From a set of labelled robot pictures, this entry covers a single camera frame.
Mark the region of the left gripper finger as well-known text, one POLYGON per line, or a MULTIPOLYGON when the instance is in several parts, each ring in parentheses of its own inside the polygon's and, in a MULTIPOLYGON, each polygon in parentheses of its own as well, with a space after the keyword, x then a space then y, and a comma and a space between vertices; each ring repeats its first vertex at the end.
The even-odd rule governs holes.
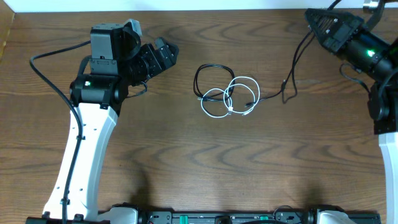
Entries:
POLYGON ((155 46, 158 51, 164 51, 169 49, 168 42, 163 37, 158 37, 155 39, 155 46))
POLYGON ((177 63, 179 48, 175 44, 165 44, 160 48, 160 55, 164 67, 172 67, 177 63))

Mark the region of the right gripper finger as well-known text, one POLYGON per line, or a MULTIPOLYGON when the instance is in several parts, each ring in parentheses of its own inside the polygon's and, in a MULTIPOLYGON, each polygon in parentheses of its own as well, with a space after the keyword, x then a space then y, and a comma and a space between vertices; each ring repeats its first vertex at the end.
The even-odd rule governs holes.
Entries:
POLYGON ((322 24, 310 24, 310 28, 318 39, 319 43, 323 47, 330 47, 330 31, 331 31, 330 23, 322 23, 322 24))
POLYGON ((311 28, 331 28, 345 23, 336 12, 326 9, 307 9, 304 16, 311 28))

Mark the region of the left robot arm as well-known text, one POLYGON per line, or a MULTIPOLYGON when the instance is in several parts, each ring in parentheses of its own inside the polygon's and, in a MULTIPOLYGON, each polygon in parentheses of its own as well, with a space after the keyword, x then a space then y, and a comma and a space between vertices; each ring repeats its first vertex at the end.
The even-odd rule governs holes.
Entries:
POLYGON ((70 109, 68 141, 52 194, 42 216, 27 223, 145 223, 147 217, 124 203, 100 212, 98 186, 106 148, 129 88, 176 64, 178 47, 159 37, 141 42, 139 22, 101 23, 91 28, 91 53, 63 100, 70 109))

